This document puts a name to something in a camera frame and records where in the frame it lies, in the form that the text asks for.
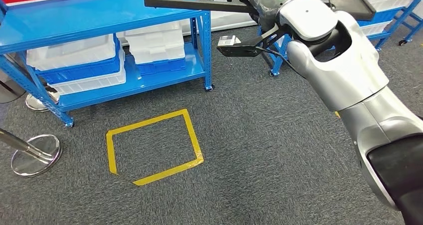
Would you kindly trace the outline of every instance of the black tray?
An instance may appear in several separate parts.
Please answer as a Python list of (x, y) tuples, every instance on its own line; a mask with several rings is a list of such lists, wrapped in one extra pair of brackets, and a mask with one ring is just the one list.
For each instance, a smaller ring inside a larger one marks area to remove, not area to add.
[[(220, 10), (231, 12), (255, 13), (255, 9), (246, 0), (144, 0), (146, 6), (183, 9)], [(331, 0), (334, 10), (350, 13), (357, 20), (372, 20), (376, 10), (367, 0)]]

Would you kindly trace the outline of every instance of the blue plastic crate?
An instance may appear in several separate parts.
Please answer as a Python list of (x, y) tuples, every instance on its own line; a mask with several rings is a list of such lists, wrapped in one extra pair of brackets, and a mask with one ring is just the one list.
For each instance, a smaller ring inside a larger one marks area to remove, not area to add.
[(377, 24), (382, 22), (387, 22), (394, 19), (394, 16), (401, 10), (401, 8), (389, 9), (384, 11), (379, 11), (375, 13), (372, 21), (358, 20), (358, 25), (366, 26), (371, 24)]
[(160, 60), (136, 65), (141, 75), (185, 69), (185, 58)]
[(120, 70), (120, 42), (115, 35), (114, 41), (116, 45), (116, 55), (113, 58), (58, 69), (44, 71), (35, 70), (35, 74), (41, 76), (49, 84), (57, 84), (77, 79), (117, 73)]

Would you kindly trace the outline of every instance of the metal stanchion pole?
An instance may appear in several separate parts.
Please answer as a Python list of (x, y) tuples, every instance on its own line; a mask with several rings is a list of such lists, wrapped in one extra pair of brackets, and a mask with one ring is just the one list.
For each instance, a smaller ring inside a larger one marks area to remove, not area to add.
[(56, 136), (42, 134), (27, 142), (0, 128), (0, 141), (17, 151), (11, 160), (12, 170), (21, 176), (37, 176), (53, 166), (62, 153), (62, 146)]

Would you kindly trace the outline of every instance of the stacked plastic container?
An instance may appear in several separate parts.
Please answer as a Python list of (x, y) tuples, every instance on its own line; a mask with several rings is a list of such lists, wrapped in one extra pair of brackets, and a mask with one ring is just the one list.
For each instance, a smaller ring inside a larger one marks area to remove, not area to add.
[(179, 21), (124, 32), (141, 75), (185, 69), (185, 50)]
[(51, 45), (27, 51), (35, 68), (61, 95), (126, 82), (125, 52), (114, 34)]
[(365, 35), (382, 33), (385, 27), (391, 23), (394, 16), (413, 0), (368, 0), (376, 9), (372, 21), (358, 21)]
[(414, 8), (413, 12), (423, 19), (423, 0)]

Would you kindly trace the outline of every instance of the blue shelving unit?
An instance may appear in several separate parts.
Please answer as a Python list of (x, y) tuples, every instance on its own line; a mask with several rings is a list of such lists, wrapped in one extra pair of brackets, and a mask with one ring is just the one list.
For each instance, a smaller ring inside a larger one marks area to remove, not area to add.
[[(0, 69), (22, 88), (39, 99), (66, 126), (73, 126), (67, 111), (136, 93), (204, 78), (206, 90), (212, 89), (210, 12), (144, 6), (144, 0), (48, 0), (6, 6), (0, 17)], [(29, 75), (10, 60), (8, 53), (86, 39), (104, 34), (189, 18), (191, 42), (185, 44), (184, 70), (140, 76), (132, 56), (125, 61), (125, 84), (63, 95), (56, 104), (47, 94), (32, 67)], [(197, 26), (203, 56), (198, 52)]]
[(410, 33), (404, 38), (404, 40), (400, 41), (399, 44), (403, 45), (407, 42), (412, 41), (412, 37), (421, 29), (423, 28), (423, 18), (420, 18), (420, 16), (416, 15), (415, 13), (413, 13), (413, 10), (416, 8), (416, 6), (419, 4), (420, 1), (422, 0), (415, 0), (415, 2), (417, 1), (417, 4), (411, 4), (408, 8), (403, 8), (403, 16), (404, 14), (408, 14), (408, 16), (410, 16), (412, 19), (414, 19), (415, 21), (417, 21), (417, 25), (416, 26), (412, 26), (410, 24), (408, 24), (407, 22), (403, 21), (403, 25), (405, 27), (407, 27), (408, 29), (410, 29)]
[(47, 81), (48, 84), (56, 84), (99, 75), (117, 73), (120, 70), (119, 51), (121, 49), (121, 45), (118, 38), (116, 36), (113, 37), (116, 54), (112, 58), (92, 63), (85, 63), (44, 71), (36, 69), (35, 74)]
[[(412, 30), (411, 33), (405, 38), (405, 41), (409, 42), (411, 40), (411, 37), (419, 29), (421, 29), (423, 27), (423, 20), (413, 13), (414, 8), (420, 3), (420, 1), (421, 0), (414, 0), (410, 4), (410, 6), (407, 7), (407, 8), (400, 7), (400, 8), (395, 8), (395, 9), (391, 9), (391, 10), (380, 11), (380, 12), (375, 14), (372, 21), (358, 21), (358, 23), (359, 23), (360, 26), (365, 26), (365, 25), (369, 25), (369, 24), (380, 23), (380, 22), (390, 21), (392, 19), (396, 19), (396, 22), (390, 27), (390, 29), (388, 31), (383, 31), (382, 33), (373, 34), (373, 35), (368, 36), (369, 40), (379, 40), (379, 42), (375, 46), (375, 48), (378, 51), (381, 50), (382, 46), (385, 44), (387, 39), (389, 39), (389, 37), (391, 37), (391, 34), (393, 34), (401, 24), (404, 24), (406, 27), (408, 27), (409, 29)], [(398, 13), (399, 11), (402, 11), (403, 14), (400, 17), (396, 17), (395, 14)], [(413, 26), (407, 24), (405, 22), (405, 19), (408, 16), (411, 16), (412, 18), (417, 20), (418, 25), (413, 27)], [(274, 46), (276, 47), (278, 52), (281, 53), (282, 55), (284, 55), (285, 59), (288, 59), (288, 57), (286, 55), (286, 47), (287, 47), (288, 42), (290, 40), (291, 40), (291, 38), (288, 35), (285, 35), (285, 38), (284, 38), (281, 46), (279, 46), (277, 44), (277, 42), (274, 44)], [(273, 54), (269, 54), (269, 56), (273, 60), (273, 67), (270, 70), (270, 76), (277, 76), (277, 75), (280, 74), (279, 70), (280, 70), (280, 67), (282, 66), (283, 60), (280, 57), (275, 56)]]

